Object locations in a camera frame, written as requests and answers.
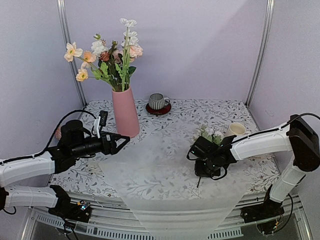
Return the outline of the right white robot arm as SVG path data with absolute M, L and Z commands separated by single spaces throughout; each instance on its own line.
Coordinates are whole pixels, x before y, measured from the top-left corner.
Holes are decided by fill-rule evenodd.
M 196 175 L 217 181 L 218 171 L 226 170 L 230 164 L 258 155 L 292 152 L 289 164 L 258 208 L 262 218 L 269 218 L 306 174 L 320 166 L 319 136 L 303 117 L 304 114 L 294 114 L 279 126 L 246 136 L 228 136 L 220 144 L 198 137 L 188 151 L 194 156 L 195 166 L 202 168 Z

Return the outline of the white peony flower stem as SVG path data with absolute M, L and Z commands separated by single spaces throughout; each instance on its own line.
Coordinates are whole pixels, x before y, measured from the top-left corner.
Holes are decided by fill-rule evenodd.
M 95 41 L 91 44 L 91 51 L 94 55 L 100 56 L 103 52 L 108 51 L 106 41 L 102 39 L 99 33 L 96 33 L 93 38 Z

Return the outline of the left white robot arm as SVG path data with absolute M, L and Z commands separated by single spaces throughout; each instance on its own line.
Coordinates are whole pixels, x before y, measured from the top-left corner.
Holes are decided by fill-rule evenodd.
M 0 208 L 40 206 L 56 209 L 63 217 L 74 213 L 74 205 L 65 190 L 58 185 L 35 188 L 13 186 L 13 183 L 40 175 L 65 172 L 80 158 L 97 153 L 117 154 L 130 137 L 105 132 L 98 120 L 93 130 L 84 128 L 80 120 L 70 120 L 60 128 L 61 138 L 57 146 L 48 147 L 43 153 L 31 157 L 0 162 Z

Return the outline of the pink peony flower stem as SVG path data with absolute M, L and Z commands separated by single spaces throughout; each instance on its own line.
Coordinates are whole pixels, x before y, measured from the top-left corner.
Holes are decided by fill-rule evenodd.
M 115 92 L 122 92 L 122 77 L 119 74 L 116 66 L 122 69 L 123 61 L 122 54 L 118 50 L 118 42 L 113 40 L 111 43 L 110 53 L 110 73 L 113 76 L 113 90 Z

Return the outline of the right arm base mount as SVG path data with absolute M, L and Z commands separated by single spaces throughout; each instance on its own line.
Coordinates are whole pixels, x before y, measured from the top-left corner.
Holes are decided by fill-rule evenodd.
M 271 200 L 270 192 L 272 185 L 268 188 L 263 203 L 252 206 L 246 206 L 241 209 L 240 216 L 244 219 L 245 223 L 256 222 L 285 213 L 282 203 Z

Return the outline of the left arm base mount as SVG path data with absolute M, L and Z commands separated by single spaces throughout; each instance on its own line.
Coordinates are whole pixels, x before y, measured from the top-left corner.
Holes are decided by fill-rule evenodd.
M 57 197 L 55 207 L 48 209 L 48 213 L 63 220 L 74 220 L 77 222 L 88 223 L 91 217 L 91 203 L 85 200 L 80 200 L 77 203 L 72 203 L 70 196 L 59 185 L 49 186 Z

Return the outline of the white translucent wrapping paper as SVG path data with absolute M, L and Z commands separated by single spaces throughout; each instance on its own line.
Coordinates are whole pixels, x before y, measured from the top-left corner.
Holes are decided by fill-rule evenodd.
M 175 123 L 99 164 L 106 181 L 157 240 L 206 240 L 249 189 L 240 164 L 217 181 L 195 175 L 186 156 L 196 128 Z

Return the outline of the orange blossom flower stem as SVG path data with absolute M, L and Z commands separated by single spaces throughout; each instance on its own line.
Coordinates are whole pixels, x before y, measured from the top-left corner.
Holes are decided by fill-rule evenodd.
M 91 73 L 93 74 L 93 76 L 91 76 L 91 78 L 95 78 L 96 80 L 104 81 L 103 74 L 101 73 L 99 66 L 98 66 L 100 56 L 94 55 L 92 53 L 92 50 L 91 51 L 89 51 L 89 50 L 83 51 L 81 48 L 77 48 L 77 49 L 82 51 L 82 53 L 79 53 L 80 56 L 76 57 L 77 59 L 82 61 L 82 64 L 81 64 L 80 68 L 77 70 L 78 73 L 76 76 L 76 80 L 78 82 L 83 82 L 84 80 L 87 80 L 90 77 L 89 73 L 88 73 L 88 69 L 90 69 Z

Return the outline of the peach rose flower stem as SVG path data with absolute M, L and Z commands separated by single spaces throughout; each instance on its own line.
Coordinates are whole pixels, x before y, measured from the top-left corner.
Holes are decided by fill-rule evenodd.
M 130 86 L 130 78 L 136 70 L 135 66 L 130 66 L 130 63 L 134 62 L 135 59 L 143 55 L 143 49 L 140 45 L 127 45 L 124 48 L 125 50 L 125 66 L 126 66 L 126 83 L 127 86 Z

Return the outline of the rust red rose stem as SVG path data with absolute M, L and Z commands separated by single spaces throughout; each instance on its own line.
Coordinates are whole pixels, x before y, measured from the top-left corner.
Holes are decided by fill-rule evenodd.
M 115 67 L 114 57 L 108 51 L 103 51 L 99 56 L 98 66 L 103 75 L 102 79 L 110 84 L 113 91 L 116 91 L 118 89 L 118 72 Z

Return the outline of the white rose flower stem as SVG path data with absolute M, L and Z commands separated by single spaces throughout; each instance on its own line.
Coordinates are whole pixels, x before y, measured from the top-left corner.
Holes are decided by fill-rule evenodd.
M 138 33 L 136 31 L 132 31 L 132 28 L 137 25 L 137 21 L 134 19 L 126 19 L 120 18 L 119 21 L 126 27 L 124 33 L 124 43 L 122 43 L 122 67 L 120 67 L 117 63 L 115 64 L 115 68 L 121 78 L 121 91 L 124 92 L 126 90 L 126 86 L 130 84 L 130 74 L 129 67 L 131 61 L 130 49 L 131 46 L 136 46 L 139 42 L 137 37 Z

